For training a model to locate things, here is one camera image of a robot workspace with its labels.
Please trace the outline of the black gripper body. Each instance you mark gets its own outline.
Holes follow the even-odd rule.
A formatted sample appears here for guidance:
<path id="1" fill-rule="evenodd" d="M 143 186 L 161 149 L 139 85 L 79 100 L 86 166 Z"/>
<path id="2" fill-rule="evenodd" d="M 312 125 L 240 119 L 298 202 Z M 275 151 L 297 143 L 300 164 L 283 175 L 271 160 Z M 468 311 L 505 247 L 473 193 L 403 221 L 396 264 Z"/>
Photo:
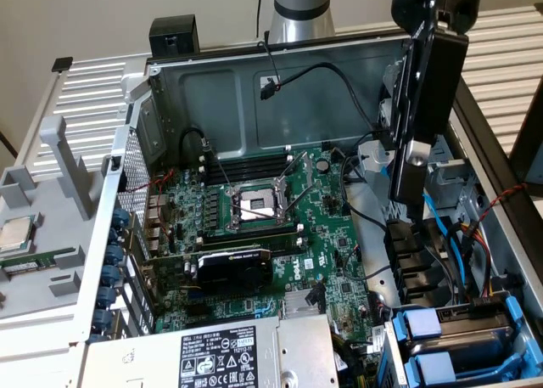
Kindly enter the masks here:
<path id="1" fill-rule="evenodd" d="M 396 0 L 396 24 L 410 36 L 396 92 L 398 144 L 432 145 L 445 131 L 479 5 L 480 0 Z"/>

